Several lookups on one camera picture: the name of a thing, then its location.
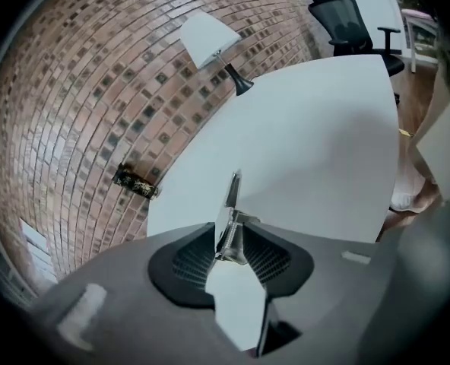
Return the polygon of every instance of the gray surface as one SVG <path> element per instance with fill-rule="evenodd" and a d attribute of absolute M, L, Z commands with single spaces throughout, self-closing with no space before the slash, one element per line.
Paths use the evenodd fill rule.
<path fill-rule="evenodd" d="M 286 364 L 305 359 L 308 364 L 321 365 L 381 363 L 426 327 L 450 295 L 450 204 L 422 213 L 403 233 L 401 229 L 387 232 L 370 264 L 343 268 L 347 270 L 342 272 L 343 277 L 352 283 L 348 287 L 333 277 L 344 265 L 333 261 L 344 243 L 341 247 L 331 244 L 325 251 L 326 244 L 317 239 L 307 237 L 302 241 L 299 234 L 278 231 L 290 242 L 308 243 L 323 280 L 306 282 L 290 299 L 274 303 L 282 320 L 305 327 L 302 336 L 252 359 L 228 341 L 211 311 L 174 306 L 149 282 L 146 267 L 154 251 L 195 228 L 112 248 L 42 297 L 33 314 L 49 330 L 46 337 L 56 344 L 58 352 L 79 363 Z M 354 243 L 348 249 L 363 254 L 372 251 Z M 87 282 L 102 285 L 109 294 L 90 334 L 84 335 L 96 347 L 94 354 L 70 348 L 51 332 Z M 329 312 L 309 328 L 312 314 L 303 317 L 301 313 L 305 306 L 319 305 L 322 282 L 335 300 L 328 299 L 329 305 L 322 312 L 326 308 Z M 341 290 L 333 290 L 334 286 L 341 286 Z"/>

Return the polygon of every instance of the black mesh seat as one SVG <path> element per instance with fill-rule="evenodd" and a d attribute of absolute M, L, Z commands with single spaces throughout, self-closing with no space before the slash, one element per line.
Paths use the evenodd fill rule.
<path fill-rule="evenodd" d="M 401 73 L 404 70 L 404 63 L 398 57 L 384 53 L 380 53 L 380 55 L 390 76 Z"/>
<path fill-rule="evenodd" d="M 380 54 L 390 76 L 404 69 L 402 60 L 391 54 L 391 33 L 401 31 L 378 27 L 378 30 L 385 32 L 385 48 L 373 49 L 372 39 L 355 0 L 318 0 L 309 5 L 309 11 L 330 34 L 334 56 Z"/>

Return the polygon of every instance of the white desk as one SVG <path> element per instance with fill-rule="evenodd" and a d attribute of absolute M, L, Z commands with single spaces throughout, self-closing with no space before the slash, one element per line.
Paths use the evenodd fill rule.
<path fill-rule="evenodd" d="M 182 152 L 151 202 L 147 235 L 215 221 L 232 172 L 238 209 L 263 223 L 374 242 L 398 166 L 398 116 L 380 56 L 273 71 L 230 99 Z"/>

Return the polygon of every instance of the red brick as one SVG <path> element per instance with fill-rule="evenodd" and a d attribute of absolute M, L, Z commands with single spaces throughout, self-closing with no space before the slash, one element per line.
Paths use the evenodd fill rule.
<path fill-rule="evenodd" d="M 147 215 L 138 211 L 138 199 L 123 217 L 114 211 L 122 192 L 109 181 L 116 165 L 136 163 L 142 176 L 157 167 L 162 177 L 208 120 L 196 125 L 193 115 L 209 117 L 233 92 L 230 79 L 211 85 L 220 64 L 200 71 L 192 64 L 179 40 L 179 27 L 188 17 L 206 11 L 233 29 L 253 30 L 223 54 L 248 77 L 305 61 L 315 52 L 302 33 L 317 28 L 307 9 L 311 0 L 106 0 L 94 13 L 95 1 L 44 1 L 0 66 L 0 235 L 7 243 L 18 233 L 19 217 L 27 220 L 47 236 L 59 277 L 94 255 L 91 240 L 104 239 L 107 224 L 118 233 L 100 250 L 129 234 L 146 236 L 147 220 L 140 223 Z M 89 6 L 74 19 L 76 26 L 64 26 L 84 2 Z M 49 24 L 48 12 L 62 16 Z M 321 40 L 321 56 L 330 55 L 324 31 L 313 35 Z M 277 43 L 280 49 L 268 56 L 258 42 L 263 48 Z M 190 78 L 181 74 L 184 67 Z M 164 84 L 155 79 L 160 72 L 167 76 Z M 17 106 L 7 108 L 9 85 L 8 102 Z M 206 99 L 198 92 L 204 85 L 211 91 Z M 212 105 L 209 111 L 206 102 Z M 149 104 L 155 114 L 142 116 Z M 186 119 L 180 127 L 169 121 L 176 113 Z M 170 136 L 166 144 L 159 139 L 164 132 Z M 84 191 L 94 194 L 85 209 Z M 9 248 L 8 253 L 30 279 L 27 254 Z"/>

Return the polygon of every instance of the white sneaker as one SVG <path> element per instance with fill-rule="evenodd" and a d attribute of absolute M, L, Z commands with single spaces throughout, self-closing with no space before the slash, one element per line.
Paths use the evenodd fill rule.
<path fill-rule="evenodd" d="M 424 211 L 424 207 L 414 207 L 414 200 L 416 196 L 408 195 L 407 193 L 395 193 L 391 198 L 391 209 L 397 212 L 411 211 L 419 214 Z"/>

